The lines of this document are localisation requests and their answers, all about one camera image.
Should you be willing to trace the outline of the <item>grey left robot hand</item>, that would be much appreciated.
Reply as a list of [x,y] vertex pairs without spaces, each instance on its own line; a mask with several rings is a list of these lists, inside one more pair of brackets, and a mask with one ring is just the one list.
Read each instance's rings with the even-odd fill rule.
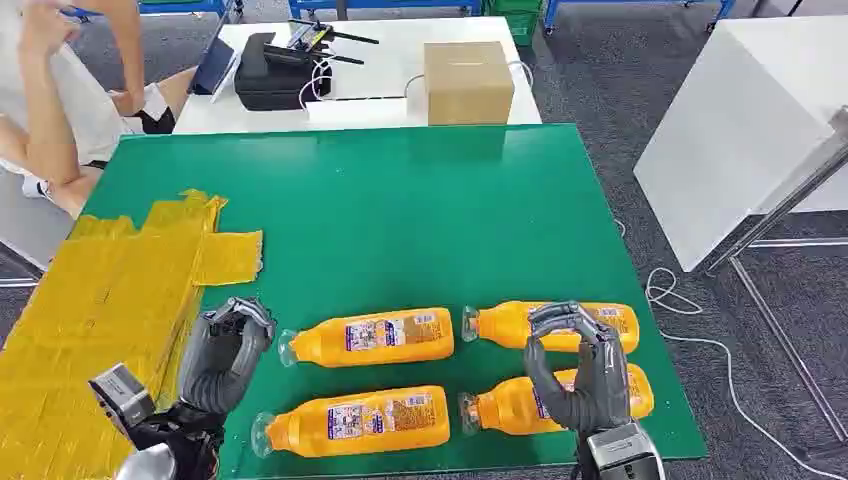
[[213,414],[233,411],[275,330],[276,321],[255,297],[230,297],[217,309],[200,312],[178,371],[179,399]]

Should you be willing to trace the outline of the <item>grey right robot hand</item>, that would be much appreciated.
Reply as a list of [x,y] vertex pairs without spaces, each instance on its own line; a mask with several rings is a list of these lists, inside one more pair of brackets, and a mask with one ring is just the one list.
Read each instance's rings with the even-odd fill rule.
[[[531,312],[528,321],[524,367],[552,420],[589,436],[631,420],[627,360],[616,329],[575,301],[544,305]],[[571,390],[555,377],[542,344],[543,337],[562,329],[580,336]]]

